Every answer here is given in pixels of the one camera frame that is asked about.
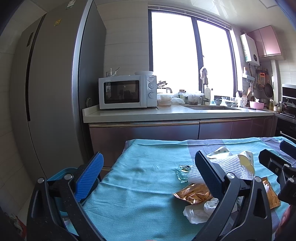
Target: window frame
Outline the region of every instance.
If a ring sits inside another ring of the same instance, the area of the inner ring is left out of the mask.
[[[237,92],[237,68],[236,68],[236,62],[235,62],[235,56],[234,56],[234,48],[233,48],[232,39],[230,36],[230,30],[223,27],[223,26],[215,24],[213,22],[210,22],[210,21],[207,21],[205,19],[198,18],[195,16],[191,16],[188,14],[183,14],[183,13],[174,12],[174,11],[167,11],[167,10],[148,9],[148,38],[149,38],[148,43],[149,43],[149,70],[150,71],[153,71],[152,12],[170,13],[170,14],[182,15],[182,16],[186,16],[186,17],[191,18],[194,36],[195,36],[196,51],[197,51],[198,86],[199,86],[200,91],[202,90],[202,81],[200,79],[200,70],[203,67],[203,55],[202,55],[202,46],[201,46],[201,41],[200,41],[200,33],[198,30],[197,20],[205,22],[205,23],[209,23],[211,25],[214,25],[218,28],[225,30],[226,35],[227,35],[227,39],[228,39],[228,43],[229,43],[230,55],[231,55],[232,72],[233,72],[233,97],[235,97],[236,92]]]

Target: bolt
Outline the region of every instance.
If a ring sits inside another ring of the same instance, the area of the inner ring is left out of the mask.
[[[235,177],[235,175],[231,172],[227,173],[226,176],[229,178],[229,179],[233,179]]]
[[[261,178],[260,177],[255,177],[255,181],[260,183],[261,182]]]
[[[37,182],[38,183],[43,183],[44,182],[44,178],[42,178],[42,177],[41,178],[38,178]]]
[[[72,178],[72,174],[66,174],[66,175],[64,176],[64,178],[65,178],[66,180],[70,180],[70,179]]]

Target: brown wrapper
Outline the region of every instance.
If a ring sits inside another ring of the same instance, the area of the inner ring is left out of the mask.
[[[268,187],[269,187],[269,190],[267,191],[267,198],[268,198],[270,209],[273,209],[275,207],[279,207],[281,205],[281,201],[279,200],[276,193],[272,189],[272,186],[270,185],[267,177],[262,178],[262,182],[263,182],[263,184],[268,185]]]
[[[203,183],[191,183],[179,192],[173,193],[173,195],[190,204],[199,204],[213,198],[208,187]]]

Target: white microwave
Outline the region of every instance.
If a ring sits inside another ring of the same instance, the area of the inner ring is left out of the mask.
[[[156,91],[154,75],[99,78],[100,109],[156,107]]]

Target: ceiling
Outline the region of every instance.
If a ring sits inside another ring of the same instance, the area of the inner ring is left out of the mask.
[[[31,0],[45,11],[69,0]],[[95,0],[97,5],[125,0]],[[275,0],[152,0],[152,4],[173,5],[205,11],[246,32],[268,25],[275,30],[294,31],[292,25],[277,6]]]

